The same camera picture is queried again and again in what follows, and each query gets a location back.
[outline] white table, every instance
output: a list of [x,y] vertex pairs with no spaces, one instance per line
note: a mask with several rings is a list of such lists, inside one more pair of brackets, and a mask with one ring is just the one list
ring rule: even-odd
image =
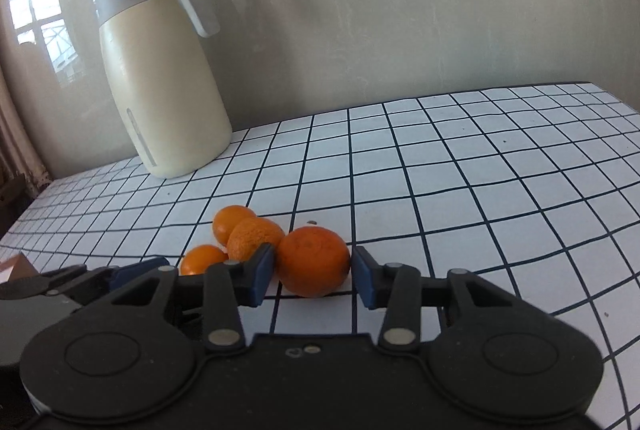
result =
[[[38,270],[125,265],[214,243],[210,222],[246,204],[285,231],[315,220],[379,262],[452,267],[588,334],[605,359],[590,409],[640,424],[640,115],[591,83],[404,99],[236,132],[190,175],[157,179],[139,158],[54,182],[0,241]],[[351,282],[300,299],[274,281],[256,331],[377,335]],[[424,308],[422,339],[439,332]]]

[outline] mandarin orange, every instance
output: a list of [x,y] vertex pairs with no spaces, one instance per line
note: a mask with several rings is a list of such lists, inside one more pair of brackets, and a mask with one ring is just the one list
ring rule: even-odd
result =
[[231,232],[226,252],[231,260],[249,260],[260,244],[268,242],[277,247],[282,238],[284,231],[273,220],[249,217],[241,220]]
[[211,227],[216,240],[226,245],[229,236],[241,220],[255,217],[255,213],[245,206],[225,206],[213,217]]
[[203,244],[189,250],[180,260],[181,275],[199,275],[207,267],[227,260],[226,253],[219,247]]
[[299,227],[282,239],[276,271],[292,293],[316,298],[335,291],[347,278],[349,248],[337,233],[318,225]]

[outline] black grid line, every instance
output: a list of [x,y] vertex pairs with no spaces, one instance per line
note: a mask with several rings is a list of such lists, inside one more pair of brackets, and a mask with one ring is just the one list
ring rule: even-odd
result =
[[[428,236],[435,235],[437,233],[455,233],[455,231],[459,229],[485,225],[490,231],[493,244],[496,250],[500,253],[500,260],[502,262],[500,265],[495,265],[500,261],[496,260],[496,262],[491,262],[487,260],[484,262],[484,267],[482,267],[482,269],[475,269],[474,272],[479,275],[484,275],[495,271],[506,271],[510,277],[512,286],[514,286],[514,291],[516,292],[517,284],[515,283],[516,281],[511,270],[515,270],[520,266],[542,262],[561,254],[564,255],[564,258],[567,259],[569,264],[572,266],[573,273],[578,277],[578,282],[580,283],[580,288],[584,292],[585,298],[578,302],[574,302],[571,305],[566,305],[551,314],[562,315],[583,305],[590,305],[591,311],[596,317],[600,332],[603,334],[605,345],[607,346],[608,355],[604,357],[604,360],[611,361],[612,363],[616,373],[616,379],[620,387],[620,395],[622,396],[621,400],[623,400],[623,407],[625,410],[625,415],[617,419],[610,428],[614,428],[616,425],[625,421],[628,426],[630,422],[630,415],[635,413],[638,410],[638,407],[630,408],[627,405],[626,395],[623,389],[623,384],[621,383],[621,375],[618,370],[616,357],[633,344],[638,343],[638,341],[640,341],[640,336],[633,338],[629,342],[625,342],[622,346],[617,345],[617,348],[613,350],[610,345],[609,334],[607,334],[602,320],[599,319],[598,312],[594,309],[593,302],[604,295],[627,285],[629,282],[634,282],[636,284],[634,288],[637,288],[640,291],[640,272],[634,272],[632,262],[629,260],[629,255],[623,253],[623,247],[613,236],[623,230],[629,228],[637,229],[640,226],[640,217],[636,217],[635,221],[631,222],[632,212],[634,212],[635,215],[638,215],[638,210],[640,209],[636,204],[636,190],[640,187],[640,134],[638,134],[640,131],[640,116],[638,116],[633,109],[626,108],[626,106],[620,104],[620,102],[609,93],[591,86],[591,84],[587,84],[586,82],[569,84],[562,83],[556,87],[551,87],[550,85],[556,85],[556,83],[550,83],[543,86],[524,85],[512,88],[483,89],[479,91],[455,94],[444,93],[442,95],[447,97],[440,100],[431,99],[432,96],[425,98],[409,98],[398,105],[395,103],[383,103],[378,104],[377,106],[371,106],[370,108],[364,109],[366,110],[366,113],[364,114],[362,113],[363,111],[360,111],[357,108],[340,111],[340,114],[326,118],[329,120],[327,123],[322,121],[322,127],[327,126],[329,130],[329,132],[323,131],[323,133],[335,134],[340,128],[345,129],[346,133],[341,132],[339,135],[332,135],[323,138],[321,140],[322,145],[319,145],[322,146],[321,152],[316,152],[314,150],[314,152],[311,153],[311,147],[316,146],[312,144],[313,142],[311,140],[314,137],[314,126],[317,126],[316,116],[308,118],[308,126],[302,126],[302,123],[287,125],[287,132],[292,133],[290,139],[287,139],[289,138],[288,136],[286,138],[286,141],[288,140],[290,143],[284,143],[282,145],[280,145],[280,143],[282,143],[282,139],[278,139],[278,142],[276,142],[276,135],[280,133],[280,130],[283,130],[282,123],[277,124],[275,127],[276,130],[272,134],[265,133],[270,129],[263,129],[261,131],[247,129],[241,133],[234,134],[232,145],[222,154],[222,157],[219,158],[219,160],[226,161],[224,169],[220,168],[220,172],[222,173],[220,173],[218,169],[215,169],[213,172],[218,175],[208,175],[207,172],[193,172],[190,175],[178,179],[156,179],[148,174],[139,158],[132,158],[119,163],[105,165],[99,169],[82,172],[81,174],[73,175],[66,179],[54,182],[43,192],[43,194],[41,194],[39,198],[36,199],[36,201],[34,201],[27,212],[20,216],[20,219],[14,223],[14,225],[9,229],[7,235],[0,241],[0,255],[5,257],[10,251],[25,251],[30,260],[35,261],[35,265],[39,269],[43,269],[49,265],[50,261],[54,262],[55,265],[60,262],[59,259],[61,255],[59,248],[61,245],[66,242],[65,247],[67,247],[68,241],[75,241],[71,251],[65,252],[65,261],[68,259],[68,261],[78,260],[89,262],[89,259],[92,256],[99,256],[101,259],[105,258],[105,256],[102,256],[102,253],[93,253],[98,248],[98,244],[100,244],[102,237],[104,237],[107,232],[118,234],[113,236],[115,239],[114,242],[118,240],[119,236],[122,236],[120,244],[113,252],[117,253],[124,240],[126,240],[127,236],[130,234],[137,231],[154,229],[155,231],[153,234],[151,235],[150,233],[150,241],[146,245],[145,251],[142,251],[143,255],[148,256],[148,253],[151,252],[150,248],[154,243],[156,236],[159,236],[160,230],[164,228],[169,215],[174,211],[177,204],[182,205],[183,210],[186,212],[186,216],[184,219],[175,217],[177,222],[170,222],[168,225],[176,227],[178,232],[180,232],[180,226],[183,226],[182,230],[185,230],[185,233],[190,231],[182,251],[182,253],[184,253],[186,248],[192,243],[196,230],[201,226],[210,223],[209,219],[204,219],[204,214],[210,208],[211,201],[240,193],[243,197],[247,194],[246,196],[248,200],[246,202],[249,204],[254,193],[258,190],[258,180],[265,168],[277,168],[297,163],[300,164],[301,170],[292,210],[282,211],[279,213],[271,212],[269,214],[261,213],[261,215],[265,217],[291,215],[289,228],[292,229],[296,215],[300,213],[306,214],[312,211],[325,211],[348,206],[350,208],[349,211],[351,219],[350,244],[352,251],[356,244],[419,237],[423,244],[423,253],[428,261],[428,269],[430,274],[433,275],[433,263],[431,263],[431,254],[429,253],[430,248],[428,248],[426,244]],[[533,121],[532,124],[525,124],[517,113],[514,115],[513,112],[510,111],[511,108],[522,108],[525,111],[529,111],[531,117],[544,118],[544,121]],[[418,111],[424,115],[424,117],[418,116],[416,114]],[[473,132],[473,136],[464,135],[468,132],[461,131],[453,131],[451,137],[448,133],[445,136],[443,135],[444,131],[441,132],[440,129],[438,129],[438,126],[449,129],[454,126],[453,123],[447,124],[448,121],[452,121],[447,119],[447,116],[462,117],[463,119],[470,121],[470,124],[472,124],[478,131]],[[361,119],[369,119],[370,121],[359,121]],[[544,130],[534,130],[538,128],[538,123],[544,124],[548,127],[548,133]],[[431,130],[421,129],[418,126],[429,127]],[[404,127],[408,127],[408,129],[403,131],[402,128]],[[303,134],[306,139],[303,140],[302,137],[300,137],[302,132],[299,131],[304,131],[306,129],[308,129],[307,132]],[[400,137],[400,132],[405,133],[404,137]],[[424,133],[424,135],[427,136],[427,139],[421,139],[420,136],[416,135],[416,132]],[[511,136],[513,144],[505,145],[500,149],[500,146],[498,145],[500,143],[500,138],[508,140],[510,137],[508,134],[509,132],[518,133],[517,135],[522,136],[522,141],[519,141],[516,136]],[[356,146],[352,143],[352,140],[355,140],[361,133],[367,134],[367,139],[371,139],[374,142],[369,145]],[[542,136],[546,135],[555,136],[557,139],[553,139],[552,137],[544,139]],[[243,146],[244,142],[249,140],[248,137],[251,137],[250,140],[252,143],[250,145]],[[474,164],[474,162],[477,159],[481,159],[482,156],[458,153],[456,150],[452,151],[449,146],[449,144],[453,143],[454,140],[465,138],[469,139],[471,137],[474,139],[471,139],[470,142],[475,142],[475,138],[477,138],[478,140],[482,140],[482,142],[487,143],[488,146],[495,151],[495,154],[485,156],[499,160],[505,168],[509,169],[513,177],[507,177],[506,175],[492,176],[489,178],[489,182],[483,181],[477,184],[471,184],[466,178],[465,173],[462,171],[460,164],[465,165],[466,168],[467,165]],[[590,150],[589,143],[582,143],[583,138],[602,140],[611,148],[611,151],[604,151],[604,145],[602,145],[602,149],[604,151],[602,154],[593,152]],[[439,143],[444,149],[446,149],[449,160],[424,162],[415,159],[408,161],[403,157],[402,151],[405,150],[403,147],[423,145],[428,142]],[[381,171],[402,170],[404,181],[407,185],[407,191],[405,191],[405,194],[402,196],[396,192],[394,192],[392,196],[385,195],[383,198],[378,198],[378,194],[372,194],[369,198],[374,197],[373,199],[360,200],[368,199],[368,197],[358,196],[355,193],[354,176],[356,174],[354,173],[354,155],[378,151],[381,148],[372,148],[372,146],[377,145],[383,145],[385,148],[388,147],[390,150],[395,151],[396,155],[398,155],[398,161],[392,161],[388,166],[385,165],[380,169],[370,170],[363,168],[364,171],[358,172],[356,177],[359,178],[364,175],[377,174]],[[593,143],[593,146],[594,149],[598,148],[597,143]],[[300,148],[291,149],[290,154],[288,155],[286,155],[287,152],[284,151],[283,155],[286,158],[273,159],[268,163],[270,153],[272,153],[274,149],[286,149],[287,147]],[[558,159],[558,162],[556,162],[554,153],[561,153],[565,147],[575,151],[576,156],[580,154],[582,159],[578,161],[569,161],[568,163],[563,162],[562,159]],[[255,169],[245,170],[238,169],[231,164],[236,156],[245,155],[245,151],[246,155],[256,154],[259,156],[260,153],[264,153],[264,157],[262,158],[262,162],[259,167],[256,166]],[[515,171],[517,161],[515,161],[514,158],[517,159],[517,154],[523,154],[526,152],[539,153],[540,156],[548,159],[550,166],[548,165],[547,168],[540,167],[539,169],[536,169],[536,173],[533,174],[525,175],[525,172],[521,171],[521,176],[517,171]],[[306,208],[299,208],[299,199],[303,184],[314,185],[316,183],[324,183],[327,181],[334,181],[338,178],[343,178],[315,175],[314,177],[317,178],[304,181],[307,162],[334,157],[338,154],[348,156],[349,158],[349,175],[345,175],[345,177],[349,179],[350,196],[345,196],[344,200],[341,200],[340,196],[336,195],[335,200],[330,201],[331,205],[329,206],[305,204]],[[613,163],[613,161],[621,161],[622,164]],[[428,167],[432,165],[442,165],[445,163],[453,163],[455,165],[464,183],[449,183],[450,187],[448,188],[437,189],[435,191],[428,188],[428,191],[424,193],[415,193],[415,187],[413,187],[409,176],[409,173],[412,171],[411,169],[414,167]],[[565,164],[569,165],[569,163],[571,163],[570,167],[560,167]],[[593,191],[597,191],[597,193],[587,193],[586,191],[585,193],[581,193],[580,189],[578,189],[580,182],[574,182],[574,180],[570,178],[570,175],[572,175],[574,170],[577,171],[579,169],[586,168],[594,168],[598,169],[599,172],[602,172],[607,186],[603,186],[603,188],[600,189],[594,189]],[[246,177],[250,177],[255,174],[255,178],[250,189],[248,188],[246,191],[222,190],[225,193],[217,195],[220,183],[225,175],[242,174],[245,171],[249,172],[246,174]],[[437,172],[437,167],[434,166],[433,171]],[[547,204],[540,203],[534,194],[535,190],[530,189],[529,186],[527,186],[527,182],[533,177],[543,177],[544,175],[561,175],[562,178],[568,182],[573,196],[568,195],[567,197],[564,197],[564,202],[560,204],[556,204],[555,201],[551,201]],[[211,181],[212,191],[209,192],[208,196],[186,196],[186,190],[190,183],[212,178],[217,178],[217,182],[213,185],[213,180]],[[488,217],[482,208],[482,204],[479,202],[478,197],[475,194],[475,190],[481,190],[484,187],[493,187],[495,185],[506,185],[507,183],[513,183],[516,181],[524,187],[526,196],[532,202],[532,206],[525,213],[517,213],[510,216],[505,216],[507,214],[506,210],[498,212],[500,215],[499,217],[491,215],[491,220],[488,220]],[[617,186],[615,182],[620,182],[621,185]],[[161,219],[162,215],[158,216],[158,219],[154,224],[154,226],[156,224],[158,226],[153,228],[143,226],[134,227],[140,216],[143,215],[145,211],[148,211],[147,208],[154,206],[152,202],[157,194],[161,193],[166,189],[166,187],[177,183],[183,183],[184,186],[180,192],[177,193],[174,201],[166,201],[169,206],[159,208],[160,212],[164,213],[164,217]],[[279,189],[284,190],[285,188],[292,188],[294,185],[295,183],[277,185],[260,188],[260,191],[273,190],[274,193],[277,193],[277,190]],[[150,199],[141,206],[133,206],[133,204],[135,204],[135,200],[133,200],[132,197],[140,190],[149,190],[148,193]],[[454,226],[441,229],[435,229],[439,226],[434,225],[431,226],[431,230],[428,225],[422,225],[423,219],[419,215],[420,212],[417,208],[416,199],[419,199],[420,197],[439,195],[441,193],[455,190],[470,190],[474,201],[476,201],[476,207],[482,216],[482,220],[469,224],[462,224],[459,222]],[[485,193],[489,193],[488,190],[491,190],[491,188],[487,188]],[[620,204],[625,204],[625,208],[628,207],[629,218],[620,221],[626,222],[626,224],[620,225],[617,223],[612,225],[615,229],[608,229],[604,222],[605,219],[609,222],[608,217],[599,215],[592,203],[596,204],[598,210],[602,211],[603,214],[606,215],[607,210],[602,209],[602,206],[598,206],[596,203],[597,201],[594,202],[594,200],[607,195],[612,195],[612,198],[615,195],[616,199],[620,200],[618,194],[622,196],[623,202],[620,202]],[[418,223],[416,233],[407,233],[402,235],[390,235],[389,233],[386,233],[387,236],[382,236],[385,235],[385,233],[381,233],[381,236],[378,238],[367,238],[367,240],[357,239],[356,205],[360,206],[384,203],[385,201],[396,201],[400,199],[412,200],[414,215],[416,222]],[[190,209],[188,204],[191,201],[196,201],[193,202],[193,210],[195,210],[196,207],[202,207],[199,215],[196,213],[191,216],[188,215],[188,210]],[[586,204],[585,214],[588,211],[590,215],[593,215],[594,222],[597,221],[598,225],[602,227],[602,230],[598,230],[597,235],[588,238],[588,240],[585,240],[588,234],[581,233],[577,240],[570,240],[571,244],[568,244],[560,238],[558,230],[555,229],[547,214],[556,209],[580,203]],[[131,214],[131,216],[135,218],[132,219],[128,229],[112,229],[112,224],[114,224],[116,219],[116,217],[111,218],[113,212],[120,213],[121,211],[127,210],[135,210],[135,212],[132,212]],[[105,224],[106,227],[102,224],[105,220],[105,216],[103,215],[104,213],[110,213],[106,216],[106,219],[110,220],[108,224]],[[492,230],[492,224],[512,219],[524,219],[525,217],[530,216],[539,217],[540,215],[542,215],[542,218],[544,219],[544,224],[550,229],[553,236],[556,237],[559,249],[548,251],[545,254],[530,257],[528,259],[510,262],[507,255],[504,254],[504,251]],[[86,233],[96,233],[95,240],[97,241],[94,244],[93,249],[88,249],[84,252],[76,251],[76,246],[79,245],[79,242]],[[375,235],[376,233],[374,231],[370,231],[367,236]],[[628,269],[628,276],[623,278],[624,275],[618,275],[616,276],[616,283],[609,284],[607,288],[599,290],[597,293],[590,294],[586,287],[584,278],[580,274],[580,271],[574,262],[571,252],[587,244],[599,240],[605,240],[607,238],[612,241],[612,251],[613,248],[615,248],[615,251],[617,251],[623,258],[625,267]],[[142,255],[134,258],[115,256],[111,258],[110,263],[118,264],[123,263],[124,261],[128,263],[132,259],[139,260],[141,257]],[[332,296],[336,297],[347,295],[351,296],[351,331],[356,332],[358,323],[356,293],[354,292],[354,288],[352,287],[350,291],[337,291],[336,293],[332,293]],[[270,294],[267,296],[267,299],[274,302],[273,312],[271,312],[270,328],[272,332],[275,329],[280,299],[290,301],[295,298],[297,298],[295,295],[282,294],[282,285],[279,285],[276,294]]]
[[[351,191],[349,216],[351,219],[351,254],[356,247],[356,206],[355,206],[355,189],[353,186],[353,149],[351,148],[351,115],[347,109],[347,133],[349,141],[349,187]],[[358,332],[358,293],[355,284],[351,283],[351,334]]]
[[[300,191],[302,190],[302,182],[303,182],[303,177],[305,175],[305,165],[306,165],[306,155],[308,153],[309,150],[309,143],[311,142],[311,134],[313,132],[313,128],[314,128],[314,119],[315,116],[311,116],[311,121],[309,123],[308,129],[309,132],[306,135],[306,146],[305,146],[305,155],[302,159],[302,167],[300,168],[300,177],[298,180],[298,187],[296,189],[296,198],[294,199],[293,202],[293,209],[291,212],[291,220],[289,221],[289,232],[293,231],[293,226],[296,222],[296,210],[298,208],[298,200],[300,199]],[[267,156],[265,156],[264,160],[266,161],[268,157],[268,152],[267,152]],[[275,301],[273,302],[273,313],[271,314],[271,325],[269,326],[269,333],[273,334],[276,330],[276,322],[277,322],[277,318],[278,318],[278,309],[280,308],[280,300],[282,299],[282,282],[278,281],[278,290],[276,292],[276,298]]]
[[[427,114],[426,109],[424,108],[424,106],[422,105],[422,102],[418,99],[418,103],[420,104],[420,107],[422,108],[422,111],[424,112],[425,116],[429,117],[429,115]],[[482,225],[484,224],[487,229],[489,230],[489,234],[492,238],[492,240],[494,241],[494,245],[496,247],[496,250],[498,251],[498,254],[500,255],[500,259],[502,260],[503,264],[504,264],[504,268],[507,272],[507,274],[509,275],[509,280],[511,282],[511,287],[513,287],[513,291],[514,294],[520,298],[520,289],[518,288],[518,283],[516,282],[515,277],[513,276],[513,272],[511,271],[511,267],[510,264],[507,260],[507,258],[504,255],[504,251],[502,250],[500,244],[498,243],[498,239],[495,236],[494,233],[494,229],[491,226],[491,223],[489,222],[489,220],[487,219],[486,213],[484,212],[484,210],[482,209],[482,205],[480,204],[480,201],[478,200],[478,196],[476,195],[473,186],[471,185],[471,183],[469,182],[468,177],[466,177],[465,172],[462,171],[462,168],[460,168],[460,164],[458,163],[458,161],[456,160],[456,158],[453,155],[453,152],[451,151],[451,148],[449,147],[449,145],[445,142],[444,137],[442,136],[442,134],[440,133],[440,131],[434,126],[434,129],[436,130],[436,133],[438,134],[438,137],[440,138],[440,141],[444,144],[447,152],[449,153],[449,157],[451,158],[451,160],[453,161],[453,163],[456,166],[456,169],[458,170],[458,172],[460,173],[460,176],[462,177],[462,179],[465,181],[466,184],[466,189],[469,190],[469,192],[471,193],[471,196],[473,197],[474,202],[476,203],[476,208],[478,209],[478,211],[480,212],[480,215],[482,216],[482,223],[478,223],[478,225]]]

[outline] curtain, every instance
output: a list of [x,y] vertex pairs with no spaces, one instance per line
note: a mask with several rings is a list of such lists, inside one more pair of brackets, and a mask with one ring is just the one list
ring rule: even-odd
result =
[[0,67],[0,165],[5,178],[24,174],[32,198],[51,182],[49,172],[31,144]]

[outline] screw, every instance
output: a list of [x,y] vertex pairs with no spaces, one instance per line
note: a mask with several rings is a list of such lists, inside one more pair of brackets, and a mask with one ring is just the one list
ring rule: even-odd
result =
[[412,341],[415,340],[415,333],[414,331],[410,331],[409,329],[396,327],[386,331],[382,337],[385,338],[385,341],[391,345],[409,345],[410,343],[412,343]]
[[219,347],[228,347],[240,341],[240,334],[233,329],[216,329],[209,333],[207,339]]
[[317,354],[322,349],[320,347],[318,347],[317,345],[309,344],[309,345],[306,345],[305,347],[303,347],[302,350],[304,350],[307,354]]

